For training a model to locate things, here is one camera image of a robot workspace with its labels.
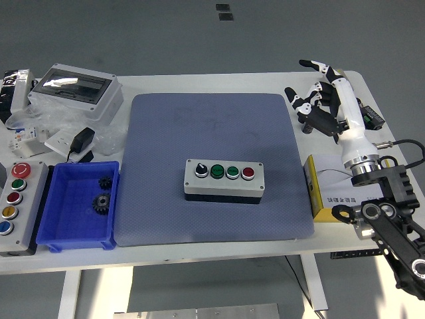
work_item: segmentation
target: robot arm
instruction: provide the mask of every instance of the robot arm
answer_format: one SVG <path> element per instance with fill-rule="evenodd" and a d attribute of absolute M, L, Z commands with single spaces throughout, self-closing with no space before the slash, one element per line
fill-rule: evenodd
<path fill-rule="evenodd" d="M 285 89 L 299 121 L 336 137 L 343 148 L 344 166 L 353 174 L 351 183 L 354 186 L 378 183 L 384 196 L 356 207 L 335 206 L 332 215 L 353 224 L 361 239 L 375 241 L 394 272 L 397 288 L 425 300 L 425 230 L 412 219 L 419 202 L 406 173 L 406 169 L 425 161 L 424 146 L 414 141 L 422 148 L 422 160 L 404 166 L 393 159 L 395 166 L 383 167 L 378 148 L 391 147 L 392 143 L 375 145 L 366 139 L 363 117 L 349 81 L 323 63 L 307 60 L 299 63 L 323 73 L 330 82 L 316 83 L 307 100 L 300 98 L 293 89 Z M 323 88 L 331 93 L 321 94 Z M 321 98 L 317 99 L 317 94 L 330 101 L 331 113 L 320 109 L 318 100 Z M 418 238 L 411 241 L 410 233 Z"/>

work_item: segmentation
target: push button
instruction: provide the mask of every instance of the push button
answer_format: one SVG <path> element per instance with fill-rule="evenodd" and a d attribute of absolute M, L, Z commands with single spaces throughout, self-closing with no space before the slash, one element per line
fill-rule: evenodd
<path fill-rule="evenodd" d="M 16 179 L 12 182 L 12 189 L 14 191 L 23 191 L 27 188 L 27 182 L 24 179 Z"/>
<path fill-rule="evenodd" d="M 4 219 L 14 219 L 19 213 L 19 210 L 16 207 L 13 206 L 7 206 L 3 209 L 3 212 L 1 213 L 1 216 Z"/>
<path fill-rule="evenodd" d="M 245 179 L 246 181 L 250 181 L 252 179 L 254 179 L 254 170 L 251 167 L 245 167 L 242 170 L 242 178 Z"/>
<path fill-rule="evenodd" d="M 10 221 L 2 221 L 0 223 L 0 235 L 6 236 L 13 230 L 13 224 Z"/>
<path fill-rule="evenodd" d="M 16 178 L 26 178 L 31 173 L 31 166 L 28 163 L 18 163 L 12 168 L 12 176 Z"/>
<path fill-rule="evenodd" d="M 236 166 L 230 166 L 226 169 L 226 176 L 229 179 L 236 179 L 239 175 L 239 169 Z"/>
<path fill-rule="evenodd" d="M 215 179 L 220 179 L 224 176 L 224 167 L 220 164 L 215 164 L 211 167 L 211 177 Z"/>
<path fill-rule="evenodd" d="M 6 202 L 10 205 L 18 205 L 22 201 L 22 199 L 22 195 L 17 191 L 14 191 L 13 193 L 8 194 Z"/>

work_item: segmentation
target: yellow button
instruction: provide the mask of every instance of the yellow button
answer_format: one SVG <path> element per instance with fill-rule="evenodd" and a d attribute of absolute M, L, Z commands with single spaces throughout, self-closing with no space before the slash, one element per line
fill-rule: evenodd
<path fill-rule="evenodd" d="M 3 209 L 2 216 L 4 219 L 14 219 L 18 215 L 18 209 L 13 206 L 7 206 Z"/>

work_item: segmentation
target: table leg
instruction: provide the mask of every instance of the table leg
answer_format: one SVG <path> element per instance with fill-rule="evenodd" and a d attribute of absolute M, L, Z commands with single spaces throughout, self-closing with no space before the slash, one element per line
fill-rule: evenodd
<path fill-rule="evenodd" d="M 325 292 L 323 291 L 314 254 L 302 254 L 300 256 L 313 310 L 327 310 Z"/>
<path fill-rule="evenodd" d="M 81 270 L 68 270 L 65 274 L 58 319 L 74 319 L 80 287 Z"/>

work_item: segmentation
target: white table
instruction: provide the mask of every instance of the white table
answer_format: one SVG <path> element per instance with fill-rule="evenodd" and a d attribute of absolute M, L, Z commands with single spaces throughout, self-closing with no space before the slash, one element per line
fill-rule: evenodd
<path fill-rule="evenodd" d="M 353 71 L 346 71 L 351 84 L 365 105 L 370 105 L 380 115 L 376 102 L 363 77 Z M 311 85 L 322 80 L 318 72 L 290 73 L 260 73 L 260 74 L 194 74 L 178 76 L 120 76 L 123 84 L 124 103 L 116 114 L 113 124 L 127 126 L 131 101 L 138 94 L 147 93 L 273 93 L 285 97 L 291 121 L 294 126 L 298 144 L 300 165 L 304 164 L 310 154 L 340 154 L 341 148 L 332 138 L 314 130 L 312 134 L 301 132 L 301 124 L 284 94 L 284 89 L 291 86 L 299 95 L 307 93 Z M 0 136 L 5 128 L 0 126 Z M 367 132 L 371 142 L 394 141 L 391 131 L 385 125 L 379 131 Z M 14 154 L 7 149 L 5 140 L 0 142 L 0 162 L 9 167 L 18 161 Z M 109 157 L 95 154 L 93 161 L 117 160 L 121 162 L 123 152 Z M 406 163 L 398 147 L 382 152 L 392 155 L 399 163 Z M 54 165 L 63 158 L 54 153 L 35 156 L 34 160 L 43 160 L 48 165 Z M 411 184 L 420 203 L 425 203 L 414 176 L 409 174 Z M 414 220 L 425 227 L 425 212 L 423 207 L 416 210 Z M 350 251 L 359 249 L 374 249 L 377 246 L 372 240 L 361 241 L 357 238 L 350 225 L 342 223 L 316 223 L 315 233 L 306 239 L 272 242 L 248 243 L 195 243 L 158 245 L 146 247 L 116 247 L 112 251 L 102 249 L 80 249 L 62 251 L 52 254 L 46 247 L 38 247 L 34 256 L 0 258 L 0 274 L 16 274 L 25 272 L 48 272 L 60 270 L 82 270 L 104 268 L 111 266 L 141 266 L 165 263 L 188 263 L 195 261 L 213 261 L 224 259 L 243 259 L 249 257 L 271 257 L 282 255 L 309 256 L 314 253 L 332 251 Z"/>

